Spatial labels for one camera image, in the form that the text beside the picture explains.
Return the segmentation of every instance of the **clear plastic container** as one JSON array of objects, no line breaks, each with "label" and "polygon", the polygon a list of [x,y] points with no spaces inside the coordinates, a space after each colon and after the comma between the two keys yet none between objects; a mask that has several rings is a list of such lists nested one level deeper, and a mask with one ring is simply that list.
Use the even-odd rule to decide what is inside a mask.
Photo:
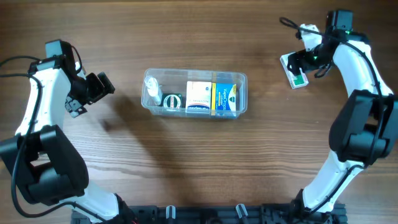
[{"label": "clear plastic container", "polygon": [[[144,80],[147,77],[154,77],[156,79],[164,96],[168,94],[181,94],[183,102],[180,108],[157,106],[155,100],[148,92],[147,85],[143,82],[141,105],[149,109],[153,115],[236,119],[248,108],[248,78],[244,73],[150,68],[145,71]],[[236,84],[236,111],[186,109],[188,81]]]}]

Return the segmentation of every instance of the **yellow stripe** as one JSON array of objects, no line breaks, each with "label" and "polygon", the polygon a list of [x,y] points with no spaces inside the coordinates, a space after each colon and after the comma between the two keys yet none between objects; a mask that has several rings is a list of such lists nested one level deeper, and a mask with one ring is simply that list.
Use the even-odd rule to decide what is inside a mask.
[{"label": "yellow stripe", "polygon": [[216,109],[216,84],[213,83],[211,87],[211,109]]}]

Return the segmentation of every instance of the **wooden table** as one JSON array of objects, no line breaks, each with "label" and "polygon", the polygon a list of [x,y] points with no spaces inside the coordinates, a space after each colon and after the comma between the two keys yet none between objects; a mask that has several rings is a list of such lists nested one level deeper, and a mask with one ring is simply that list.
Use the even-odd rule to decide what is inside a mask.
[{"label": "wooden table", "polygon": [[[65,114],[64,131],[91,180],[129,205],[286,203],[315,177],[347,94],[335,68],[291,89],[279,57],[303,49],[303,43],[279,24],[280,16],[323,30],[328,10],[354,10],[354,28],[371,39],[378,70],[398,92],[397,1],[16,2],[23,4],[0,4],[1,59],[45,58],[44,43],[63,39],[77,47],[88,72],[104,71],[115,85],[115,94],[87,106],[87,114]],[[1,73],[28,66],[19,60]],[[144,72],[152,67],[243,72],[248,110],[235,121],[154,117],[140,103]],[[29,89],[26,79],[0,81],[0,139],[14,135]],[[12,205],[10,182],[1,163],[0,223],[70,221],[67,208],[22,218]],[[395,150],[341,195],[349,222],[395,223],[397,184]]]}]

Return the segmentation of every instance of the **plastic bin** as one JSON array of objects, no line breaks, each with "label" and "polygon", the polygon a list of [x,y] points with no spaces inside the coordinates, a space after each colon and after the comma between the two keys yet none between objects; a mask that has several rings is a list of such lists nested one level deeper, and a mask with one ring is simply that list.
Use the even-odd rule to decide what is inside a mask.
[{"label": "plastic bin", "polygon": [[[141,105],[149,109],[153,115],[236,119],[248,108],[248,78],[243,73],[150,68],[145,71],[144,80],[148,76],[157,80],[163,94],[181,94],[183,102],[179,109],[157,106],[148,92],[147,85],[143,82]],[[191,108],[187,110],[185,103],[188,81],[236,84],[236,111],[195,110]]]}]

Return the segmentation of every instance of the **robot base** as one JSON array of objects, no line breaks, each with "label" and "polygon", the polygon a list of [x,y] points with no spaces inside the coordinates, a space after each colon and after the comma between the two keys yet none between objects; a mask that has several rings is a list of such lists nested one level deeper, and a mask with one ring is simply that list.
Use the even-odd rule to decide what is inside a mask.
[{"label": "robot base", "polygon": [[[176,219],[166,219],[166,208],[156,206],[132,206],[137,215],[137,224],[289,224],[290,204],[264,204],[246,207],[247,221],[238,218],[235,207],[180,207],[176,208]],[[78,212],[72,213],[71,224],[90,224],[90,220]],[[336,204],[335,209],[324,222],[294,218],[294,224],[347,224],[344,204]]]}]

